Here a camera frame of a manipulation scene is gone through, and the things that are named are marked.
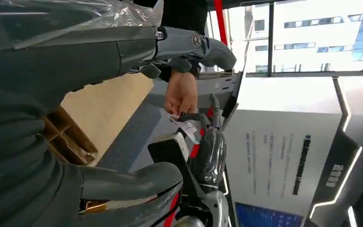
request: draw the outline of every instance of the red pole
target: red pole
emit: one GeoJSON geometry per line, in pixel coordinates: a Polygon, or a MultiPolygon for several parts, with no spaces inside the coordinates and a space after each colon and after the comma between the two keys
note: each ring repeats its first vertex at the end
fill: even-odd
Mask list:
{"type": "Polygon", "coordinates": [[[220,40],[227,46],[227,38],[226,38],[226,27],[225,21],[223,20],[223,5],[222,0],[214,0],[216,17],[218,18],[218,26],[220,33],[220,40]]]}

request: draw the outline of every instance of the red accent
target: red accent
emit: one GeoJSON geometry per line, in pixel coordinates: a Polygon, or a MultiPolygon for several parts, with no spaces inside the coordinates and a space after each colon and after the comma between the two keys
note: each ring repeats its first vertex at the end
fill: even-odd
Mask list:
{"type": "Polygon", "coordinates": [[[218,18],[220,40],[227,46],[226,27],[225,27],[225,21],[223,20],[223,11],[222,11],[223,10],[222,0],[214,0],[214,4],[216,10],[216,17],[218,18]]]}
{"type": "MultiPolygon", "coordinates": [[[[170,204],[170,210],[173,209],[176,205],[177,205],[177,201],[179,200],[179,196],[180,193],[177,193],[173,200],[172,203],[170,204]]],[[[171,215],[169,215],[166,219],[165,219],[165,223],[164,223],[164,227],[172,227],[172,222],[174,219],[174,215],[176,214],[176,212],[173,212],[171,215]]]]}
{"type": "Polygon", "coordinates": [[[211,107],[209,110],[208,110],[208,113],[207,113],[207,117],[210,118],[214,115],[214,109],[213,107],[211,107]]]}
{"type": "Polygon", "coordinates": [[[190,158],[195,158],[198,154],[199,144],[193,146],[193,150],[190,153],[190,158]]]}

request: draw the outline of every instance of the plastic wrap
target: plastic wrap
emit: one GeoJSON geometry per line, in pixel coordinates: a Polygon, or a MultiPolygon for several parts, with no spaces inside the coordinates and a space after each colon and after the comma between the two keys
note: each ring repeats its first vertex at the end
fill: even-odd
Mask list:
{"type": "Polygon", "coordinates": [[[130,0],[0,0],[0,49],[21,49],[75,30],[160,26],[163,0],[154,8],[130,0]]]}

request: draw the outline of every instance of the black sleeve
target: black sleeve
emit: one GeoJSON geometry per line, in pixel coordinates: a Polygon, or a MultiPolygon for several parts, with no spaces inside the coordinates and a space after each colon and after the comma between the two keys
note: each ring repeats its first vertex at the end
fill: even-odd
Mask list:
{"type": "MultiPolygon", "coordinates": [[[[153,7],[156,0],[134,0],[135,4],[153,7]]],[[[207,21],[206,0],[164,0],[164,13],[162,25],[196,31],[205,35],[205,22],[207,21]]],[[[196,78],[199,75],[200,67],[198,61],[190,61],[190,73],[196,78]]],[[[160,78],[169,81],[171,68],[162,67],[160,78]]]]}

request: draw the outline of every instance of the human hand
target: human hand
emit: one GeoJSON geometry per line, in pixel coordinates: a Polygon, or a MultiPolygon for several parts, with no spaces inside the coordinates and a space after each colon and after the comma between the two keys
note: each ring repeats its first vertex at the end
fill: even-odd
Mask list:
{"type": "Polygon", "coordinates": [[[172,70],[165,94],[165,110],[172,115],[194,113],[197,108],[197,82],[193,74],[172,70]]]}

